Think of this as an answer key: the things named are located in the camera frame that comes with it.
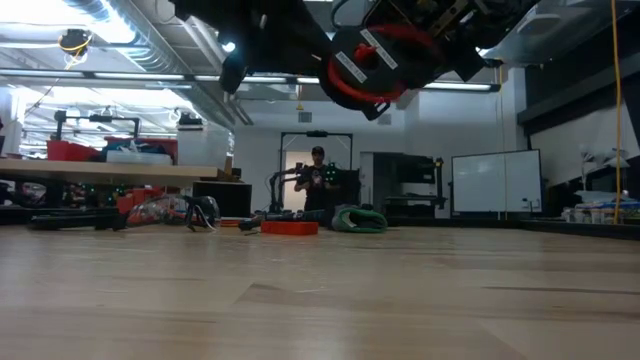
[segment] man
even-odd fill
[[[307,191],[304,211],[324,210],[329,201],[329,190],[337,188],[325,181],[327,167],[324,165],[324,149],[316,146],[311,150],[313,165],[305,169],[293,188],[296,192]]]

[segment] black metal frame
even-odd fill
[[[112,116],[102,116],[102,115],[91,115],[91,116],[67,116],[67,112],[64,110],[56,111],[53,115],[53,118],[58,123],[56,126],[55,137],[56,140],[62,140],[62,124],[64,124],[67,119],[87,119],[91,122],[97,123],[110,123],[113,120],[121,120],[121,121],[133,121],[133,137],[138,138],[140,135],[140,118],[137,117],[117,117],[114,118]]]
[[[540,174],[540,213],[544,212],[544,208],[545,208],[545,199],[544,199],[544,184],[542,182],[542,160],[540,159],[540,149],[528,149],[528,150],[514,150],[514,151],[497,151],[497,152],[492,152],[492,153],[483,153],[483,154],[473,154],[473,155],[460,155],[460,156],[452,156],[451,157],[451,206],[449,206],[449,216],[451,218],[453,218],[453,213],[454,212],[458,212],[458,213],[462,213],[459,211],[455,211],[454,209],[454,199],[453,199],[453,194],[454,194],[454,187],[455,187],[455,183],[453,181],[453,159],[456,158],[465,158],[465,157],[471,157],[471,156],[484,156],[484,155],[497,155],[497,154],[513,154],[513,153],[519,153],[519,152],[530,152],[530,151],[537,151],[538,152],[538,173]],[[505,211],[499,211],[499,212],[495,212],[495,214],[505,214]],[[468,214],[478,214],[476,212],[466,212]],[[515,213],[515,212],[508,212],[509,214],[520,214],[520,213]]]
[[[346,136],[349,138],[349,170],[353,170],[353,134],[352,133],[330,133],[324,131],[283,131],[280,133],[280,160],[278,162],[278,172],[282,172],[282,160],[284,159],[284,137],[287,135],[304,135],[306,137],[325,138],[328,136]]]

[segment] black shirt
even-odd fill
[[[324,187],[326,166],[309,166],[303,174],[302,183],[309,183],[307,189],[307,201],[304,203],[304,211],[324,210],[327,204],[327,189]]]

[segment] red container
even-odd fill
[[[123,144],[124,146],[129,146],[132,138],[122,139],[113,136],[107,136],[104,138],[107,143],[113,144]],[[164,148],[164,150],[171,156],[173,159],[173,163],[178,163],[178,140],[176,139],[154,139],[154,138],[138,138],[137,142],[149,144],[149,145],[160,145]]]
[[[88,161],[100,151],[68,141],[47,141],[47,159],[51,161]]]
[[[312,222],[264,221],[260,228],[265,234],[316,235],[318,233],[318,223]]]

